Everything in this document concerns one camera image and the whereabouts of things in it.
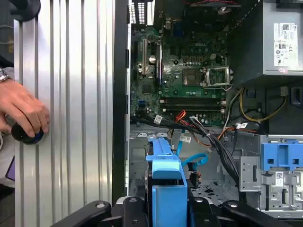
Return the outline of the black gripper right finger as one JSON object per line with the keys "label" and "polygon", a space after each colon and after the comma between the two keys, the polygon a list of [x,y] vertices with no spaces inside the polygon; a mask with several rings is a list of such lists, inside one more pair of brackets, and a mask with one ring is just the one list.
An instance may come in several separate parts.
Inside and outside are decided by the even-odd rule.
{"label": "black gripper right finger", "polygon": [[278,220],[239,201],[225,201],[215,206],[205,197],[189,199],[190,227],[290,227],[290,222]]}

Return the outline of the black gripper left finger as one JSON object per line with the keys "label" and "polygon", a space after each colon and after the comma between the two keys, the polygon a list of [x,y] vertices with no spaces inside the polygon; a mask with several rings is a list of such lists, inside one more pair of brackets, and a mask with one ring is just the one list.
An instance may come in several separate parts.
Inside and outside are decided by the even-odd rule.
{"label": "black gripper left finger", "polygon": [[119,198],[113,207],[106,201],[93,201],[53,226],[144,227],[146,226],[144,201],[139,197],[126,196]]}

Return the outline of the person's bare hand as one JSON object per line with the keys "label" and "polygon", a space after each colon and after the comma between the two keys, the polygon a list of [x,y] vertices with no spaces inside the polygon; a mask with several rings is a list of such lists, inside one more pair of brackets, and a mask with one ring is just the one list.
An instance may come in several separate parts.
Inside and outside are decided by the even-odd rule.
{"label": "person's bare hand", "polygon": [[50,113],[47,107],[29,93],[21,84],[7,79],[0,83],[0,131],[11,132],[11,126],[6,122],[9,115],[33,138],[42,130],[49,131]]}

